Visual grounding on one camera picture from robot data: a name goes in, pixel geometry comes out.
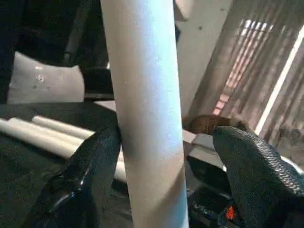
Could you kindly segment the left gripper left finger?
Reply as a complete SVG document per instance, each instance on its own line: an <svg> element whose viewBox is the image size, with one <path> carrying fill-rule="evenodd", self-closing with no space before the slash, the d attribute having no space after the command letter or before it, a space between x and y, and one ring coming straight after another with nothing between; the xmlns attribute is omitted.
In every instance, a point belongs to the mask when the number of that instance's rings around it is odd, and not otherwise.
<svg viewBox="0 0 304 228"><path fill-rule="evenodd" d="M64 167L47 182L32 206L23 228L100 228L92 194L102 203L109 197L121 146L118 128L102 129L77 148Z"/></svg>

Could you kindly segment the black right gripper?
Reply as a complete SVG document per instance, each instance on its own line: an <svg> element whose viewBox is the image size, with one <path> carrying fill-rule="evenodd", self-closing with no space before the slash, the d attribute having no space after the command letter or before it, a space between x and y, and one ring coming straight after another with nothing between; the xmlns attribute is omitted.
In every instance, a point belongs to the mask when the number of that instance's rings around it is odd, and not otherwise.
<svg viewBox="0 0 304 228"><path fill-rule="evenodd" d="M187 158L187 201L191 228L238 228L238 209L226 172Z"/></svg>

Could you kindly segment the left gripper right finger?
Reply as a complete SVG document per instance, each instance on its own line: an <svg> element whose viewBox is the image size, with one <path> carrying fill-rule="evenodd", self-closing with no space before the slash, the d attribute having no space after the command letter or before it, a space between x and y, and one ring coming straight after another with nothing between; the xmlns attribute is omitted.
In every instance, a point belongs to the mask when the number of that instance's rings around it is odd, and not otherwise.
<svg viewBox="0 0 304 228"><path fill-rule="evenodd" d="M214 129L213 144L247 228L304 226L304 177L271 145L230 126Z"/></svg>

